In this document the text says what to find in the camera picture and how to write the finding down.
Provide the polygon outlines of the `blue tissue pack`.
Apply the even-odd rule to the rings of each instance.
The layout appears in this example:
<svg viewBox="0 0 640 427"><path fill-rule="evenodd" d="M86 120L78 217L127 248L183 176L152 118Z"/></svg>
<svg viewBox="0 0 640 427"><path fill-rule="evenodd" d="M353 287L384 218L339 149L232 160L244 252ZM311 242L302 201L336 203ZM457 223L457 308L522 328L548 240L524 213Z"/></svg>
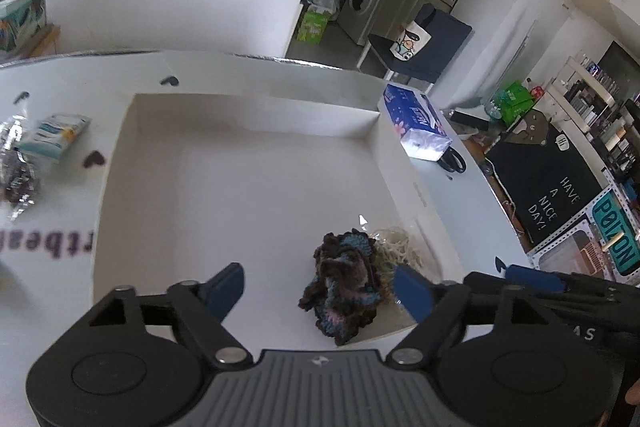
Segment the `blue tissue pack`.
<svg viewBox="0 0 640 427"><path fill-rule="evenodd" d="M409 157L437 162L444 156L451 140L424 93L387 83L383 101L400 144Z"/></svg>

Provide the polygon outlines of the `black have a nice day board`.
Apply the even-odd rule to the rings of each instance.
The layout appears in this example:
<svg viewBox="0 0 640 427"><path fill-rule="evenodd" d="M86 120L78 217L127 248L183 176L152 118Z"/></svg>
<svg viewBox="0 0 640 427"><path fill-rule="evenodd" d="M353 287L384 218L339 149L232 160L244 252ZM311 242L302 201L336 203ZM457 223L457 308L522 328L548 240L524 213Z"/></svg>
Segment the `black have a nice day board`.
<svg viewBox="0 0 640 427"><path fill-rule="evenodd" d="M532 109L501 135L485 159L533 248L604 189L570 137Z"/></svg>

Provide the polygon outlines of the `black scissors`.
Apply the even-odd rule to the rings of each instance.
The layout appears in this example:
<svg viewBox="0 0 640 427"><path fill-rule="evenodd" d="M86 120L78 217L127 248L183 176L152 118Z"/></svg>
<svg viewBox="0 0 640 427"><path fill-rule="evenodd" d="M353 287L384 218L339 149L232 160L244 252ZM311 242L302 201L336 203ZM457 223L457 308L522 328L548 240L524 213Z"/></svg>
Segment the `black scissors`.
<svg viewBox="0 0 640 427"><path fill-rule="evenodd" d="M437 165L449 173L465 173L466 162L453 147L448 147L437 161Z"/></svg>

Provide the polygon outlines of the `white shallow cardboard box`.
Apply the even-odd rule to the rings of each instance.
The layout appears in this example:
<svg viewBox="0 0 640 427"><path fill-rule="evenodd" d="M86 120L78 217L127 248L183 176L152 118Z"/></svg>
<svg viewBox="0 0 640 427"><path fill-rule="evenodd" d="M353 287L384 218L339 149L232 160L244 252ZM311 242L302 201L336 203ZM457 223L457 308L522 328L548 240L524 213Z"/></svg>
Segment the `white shallow cardboard box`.
<svg viewBox="0 0 640 427"><path fill-rule="evenodd" d="M224 324L250 349L330 349L298 299L328 233L405 230L433 281L463 268L385 110L220 94L138 94L104 185L93 295L156 294L232 262Z"/></svg>

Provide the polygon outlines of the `green cardboard box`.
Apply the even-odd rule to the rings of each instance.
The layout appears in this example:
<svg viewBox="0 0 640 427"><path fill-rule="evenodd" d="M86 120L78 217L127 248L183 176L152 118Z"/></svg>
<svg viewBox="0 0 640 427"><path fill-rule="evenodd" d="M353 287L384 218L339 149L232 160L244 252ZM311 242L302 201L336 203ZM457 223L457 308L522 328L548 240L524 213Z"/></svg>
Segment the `green cardboard box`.
<svg viewBox="0 0 640 427"><path fill-rule="evenodd" d="M320 6L310 4L299 21L296 40L319 44L328 26L331 13Z"/></svg>

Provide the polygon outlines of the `white blue medicine sachet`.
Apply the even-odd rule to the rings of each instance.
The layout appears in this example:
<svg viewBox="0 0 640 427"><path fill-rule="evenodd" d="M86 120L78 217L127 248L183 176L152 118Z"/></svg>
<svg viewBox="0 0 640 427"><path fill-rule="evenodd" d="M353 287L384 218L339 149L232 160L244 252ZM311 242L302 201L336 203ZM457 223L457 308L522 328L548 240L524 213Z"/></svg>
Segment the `white blue medicine sachet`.
<svg viewBox="0 0 640 427"><path fill-rule="evenodd" d="M84 115L53 114L29 129L17 150L28 157L59 162L89 124L91 119Z"/></svg>

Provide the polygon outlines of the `dark crocheted multicolour scrunchie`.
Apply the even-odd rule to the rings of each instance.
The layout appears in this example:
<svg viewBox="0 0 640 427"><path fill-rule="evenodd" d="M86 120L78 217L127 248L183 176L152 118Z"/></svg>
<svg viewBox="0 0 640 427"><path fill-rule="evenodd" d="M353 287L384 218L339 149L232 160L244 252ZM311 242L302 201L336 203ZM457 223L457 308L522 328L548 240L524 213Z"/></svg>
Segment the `dark crocheted multicolour scrunchie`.
<svg viewBox="0 0 640 427"><path fill-rule="evenodd" d="M376 317L382 303L378 271L371 263L375 240L352 229L328 233L314 251L314 277L298 306L312 311L316 326L337 346L344 346Z"/></svg>

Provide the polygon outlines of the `cartoon print tote bag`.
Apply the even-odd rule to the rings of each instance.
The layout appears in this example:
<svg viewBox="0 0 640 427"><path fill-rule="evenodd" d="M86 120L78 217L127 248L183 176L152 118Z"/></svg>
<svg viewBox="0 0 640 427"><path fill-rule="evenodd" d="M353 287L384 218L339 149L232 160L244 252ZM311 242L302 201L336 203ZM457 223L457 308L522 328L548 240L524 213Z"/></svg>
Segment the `cartoon print tote bag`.
<svg viewBox="0 0 640 427"><path fill-rule="evenodd" d="M390 46L390 53L399 61L408 62L431 41L432 35L417 22L408 24Z"/></svg>

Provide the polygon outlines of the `colourful patterned storage box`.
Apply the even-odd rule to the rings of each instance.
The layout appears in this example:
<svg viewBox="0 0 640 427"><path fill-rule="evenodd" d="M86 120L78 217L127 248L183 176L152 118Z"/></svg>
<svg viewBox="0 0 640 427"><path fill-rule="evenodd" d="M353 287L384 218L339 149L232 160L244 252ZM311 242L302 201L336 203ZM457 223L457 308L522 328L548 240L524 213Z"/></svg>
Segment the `colourful patterned storage box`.
<svg viewBox="0 0 640 427"><path fill-rule="evenodd" d="M1 57L15 53L46 25L46 0L2 1Z"/></svg>

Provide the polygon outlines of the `navy blue chair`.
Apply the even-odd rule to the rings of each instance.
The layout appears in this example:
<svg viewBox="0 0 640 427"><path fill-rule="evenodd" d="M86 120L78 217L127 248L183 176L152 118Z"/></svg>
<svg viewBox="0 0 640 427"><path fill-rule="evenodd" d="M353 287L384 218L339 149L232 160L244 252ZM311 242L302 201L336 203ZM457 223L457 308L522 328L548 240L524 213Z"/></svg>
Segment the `navy blue chair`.
<svg viewBox="0 0 640 427"><path fill-rule="evenodd" d="M384 79L404 76L435 86L450 62L468 41L472 27L424 4L414 20L401 28L395 39L370 34L358 58L356 69L373 53L384 65Z"/></svg>

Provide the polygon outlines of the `white washing machine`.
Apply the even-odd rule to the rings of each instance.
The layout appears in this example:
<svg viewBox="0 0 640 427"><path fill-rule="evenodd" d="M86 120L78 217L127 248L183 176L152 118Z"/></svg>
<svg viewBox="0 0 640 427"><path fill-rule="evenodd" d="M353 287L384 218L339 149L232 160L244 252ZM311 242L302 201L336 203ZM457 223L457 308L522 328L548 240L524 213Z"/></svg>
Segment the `white washing machine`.
<svg viewBox="0 0 640 427"><path fill-rule="evenodd" d="M345 0L337 23L353 43L363 46L381 0Z"/></svg>

